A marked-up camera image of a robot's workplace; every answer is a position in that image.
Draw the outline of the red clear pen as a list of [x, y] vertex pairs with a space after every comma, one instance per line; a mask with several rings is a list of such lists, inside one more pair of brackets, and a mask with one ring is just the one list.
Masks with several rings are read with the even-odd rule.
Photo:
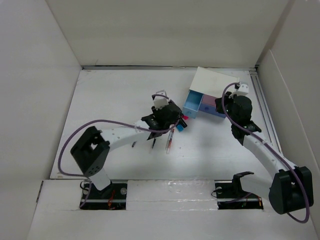
[[174, 135], [174, 132], [175, 132], [175, 129], [173, 128], [169, 135], [168, 135], [168, 139], [167, 139], [167, 143], [166, 143], [166, 154], [169, 154], [169, 151], [170, 151], [170, 147], [171, 147], [171, 144], [172, 144], [172, 140], [173, 140], [173, 135]]

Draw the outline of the white drawer organizer cabinet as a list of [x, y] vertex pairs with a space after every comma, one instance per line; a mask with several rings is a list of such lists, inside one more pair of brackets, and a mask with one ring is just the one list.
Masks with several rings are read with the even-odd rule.
[[220, 98], [227, 85], [238, 81], [238, 77], [198, 67], [189, 89], [204, 95]]

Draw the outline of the light blue drawer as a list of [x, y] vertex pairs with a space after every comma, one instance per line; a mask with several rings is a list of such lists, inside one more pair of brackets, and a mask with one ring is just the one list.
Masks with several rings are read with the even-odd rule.
[[189, 90], [182, 108], [182, 113], [189, 118], [195, 119], [198, 114], [203, 96], [203, 93]]

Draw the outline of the pink drawer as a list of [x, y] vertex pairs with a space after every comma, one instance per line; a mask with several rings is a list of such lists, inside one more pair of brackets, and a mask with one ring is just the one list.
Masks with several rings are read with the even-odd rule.
[[203, 105], [216, 107], [216, 97], [204, 94], [201, 103]]

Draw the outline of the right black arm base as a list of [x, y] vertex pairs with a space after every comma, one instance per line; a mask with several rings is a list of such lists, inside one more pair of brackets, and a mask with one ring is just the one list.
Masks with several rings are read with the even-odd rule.
[[232, 180], [215, 181], [215, 190], [211, 192], [211, 196], [217, 200], [219, 210], [264, 209], [261, 197], [242, 189], [241, 178], [253, 174], [245, 171], [234, 174]]

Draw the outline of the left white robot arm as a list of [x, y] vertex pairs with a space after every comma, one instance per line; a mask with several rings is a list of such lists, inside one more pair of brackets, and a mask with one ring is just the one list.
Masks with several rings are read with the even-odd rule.
[[186, 128], [182, 110], [166, 96], [152, 96], [152, 113], [133, 125], [117, 121], [109, 123], [120, 127], [98, 130], [87, 128], [70, 150], [83, 175], [91, 181], [95, 194], [107, 198], [114, 190], [113, 183], [104, 170], [109, 152], [139, 141], [148, 141], [166, 134], [180, 125]]

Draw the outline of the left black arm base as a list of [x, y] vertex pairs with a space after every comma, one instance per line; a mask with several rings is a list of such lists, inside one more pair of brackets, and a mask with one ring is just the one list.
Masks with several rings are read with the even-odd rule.
[[112, 183], [106, 190], [99, 191], [87, 180], [80, 183], [82, 195], [79, 203], [81, 210], [125, 210], [127, 205], [128, 184]]

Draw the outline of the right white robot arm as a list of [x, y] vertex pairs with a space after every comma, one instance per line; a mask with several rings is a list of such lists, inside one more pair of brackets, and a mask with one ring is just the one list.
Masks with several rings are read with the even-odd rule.
[[228, 189], [233, 195], [230, 204], [249, 195], [257, 195], [269, 201], [280, 215], [305, 209], [306, 223], [314, 204], [313, 179], [306, 167], [298, 167], [281, 155], [267, 140], [262, 129], [252, 120], [252, 101], [243, 95], [225, 96], [215, 100], [216, 111], [225, 114], [231, 122], [233, 137], [267, 170], [271, 179], [259, 178], [252, 171], [236, 173]]

